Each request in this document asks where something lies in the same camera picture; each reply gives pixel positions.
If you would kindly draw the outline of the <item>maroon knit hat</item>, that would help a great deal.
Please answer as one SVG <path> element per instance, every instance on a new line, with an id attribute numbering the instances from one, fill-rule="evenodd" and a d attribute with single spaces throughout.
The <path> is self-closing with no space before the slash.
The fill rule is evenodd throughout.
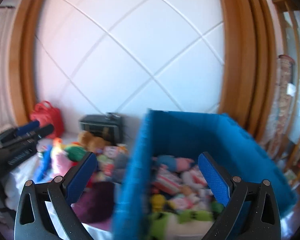
<path id="1" fill-rule="evenodd" d="M 82 223 L 93 224 L 108 220 L 114 211 L 115 184 L 109 181 L 97 182 L 83 192 L 78 202 L 71 207 Z"/>

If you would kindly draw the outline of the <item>red bear handbag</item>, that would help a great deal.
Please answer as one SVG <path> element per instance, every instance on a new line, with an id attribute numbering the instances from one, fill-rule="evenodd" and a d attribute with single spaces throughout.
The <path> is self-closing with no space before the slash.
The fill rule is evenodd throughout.
<path id="1" fill-rule="evenodd" d="M 60 138 L 64 133 L 64 124 L 61 110 L 53 107 L 49 101 L 42 101 L 35 105 L 30 114 L 31 121 L 38 121 L 40 127 L 52 124 L 53 133 L 48 136 L 49 139 Z"/>

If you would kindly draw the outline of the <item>pink pig plush toy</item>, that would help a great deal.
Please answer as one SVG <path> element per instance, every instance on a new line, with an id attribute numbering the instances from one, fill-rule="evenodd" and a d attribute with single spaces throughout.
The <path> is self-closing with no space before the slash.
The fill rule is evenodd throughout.
<path id="1" fill-rule="evenodd" d="M 58 146 L 53 146 L 51 150 L 51 173 L 52 177 L 64 176 L 70 168 L 76 166 L 77 162 L 68 158 L 67 152 Z"/>

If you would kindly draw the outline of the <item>brown plush toy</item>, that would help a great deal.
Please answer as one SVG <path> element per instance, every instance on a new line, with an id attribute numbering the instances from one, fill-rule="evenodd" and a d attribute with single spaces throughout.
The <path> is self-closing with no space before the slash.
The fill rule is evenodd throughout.
<path id="1" fill-rule="evenodd" d="M 88 152 L 102 153 L 106 146 L 111 143 L 102 137 L 96 137 L 88 131 L 81 131 L 78 135 L 78 142 Z"/>

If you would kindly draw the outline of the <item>green frog plush toy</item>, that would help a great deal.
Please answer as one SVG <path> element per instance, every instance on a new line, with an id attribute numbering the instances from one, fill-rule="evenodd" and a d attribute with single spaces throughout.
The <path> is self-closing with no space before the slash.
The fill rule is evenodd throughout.
<path id="1" fill-rule="evenodd" d="M 213 225 L 209 211 L 156 212 L 149 217 L 148 239 L 202 239 Z"/>

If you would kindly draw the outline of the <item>rolled patterned mat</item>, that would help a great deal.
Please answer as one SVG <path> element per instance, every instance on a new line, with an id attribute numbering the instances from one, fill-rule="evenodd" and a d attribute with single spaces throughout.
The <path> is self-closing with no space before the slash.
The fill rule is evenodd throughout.
<path id="1" fill-rule="evenodd" d="M 271 158 L 275 157 L 279 150 L 288 119 L 292 101 L 292 96 L 288 93 L 288 85 L 292 79 L 294 64 L 295 61 L 288 55 L 280 55 L 277 60 L 274 101 L 261 140 L 261 144 Z"/>

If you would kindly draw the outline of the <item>wooden slat room divider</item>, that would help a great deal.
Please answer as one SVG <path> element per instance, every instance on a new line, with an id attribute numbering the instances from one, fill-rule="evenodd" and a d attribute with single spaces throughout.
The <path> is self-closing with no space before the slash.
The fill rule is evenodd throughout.
<path id="1" fill-rule="evenodd" d="M 282 35 L 281 62 L 288 64 L 286 96 L 289 108 L 285 111 L 287 122 L 275 159 L 286 158 L 283 168 L 290 185 L 300 180 L 300 9 L 293 0 L 273 0 Z"/>

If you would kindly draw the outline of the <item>black picture frame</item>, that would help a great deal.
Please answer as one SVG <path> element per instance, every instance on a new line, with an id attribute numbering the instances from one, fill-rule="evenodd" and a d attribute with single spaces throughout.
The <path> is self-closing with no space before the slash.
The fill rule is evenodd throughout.
<path id="1" fill-rule="evenodd" d="M 81 130 L 102 137 L 113 145 L 123 142 L 123 117 L 117 114 L 85 115 L 79 120 L 79 125 Z"/>

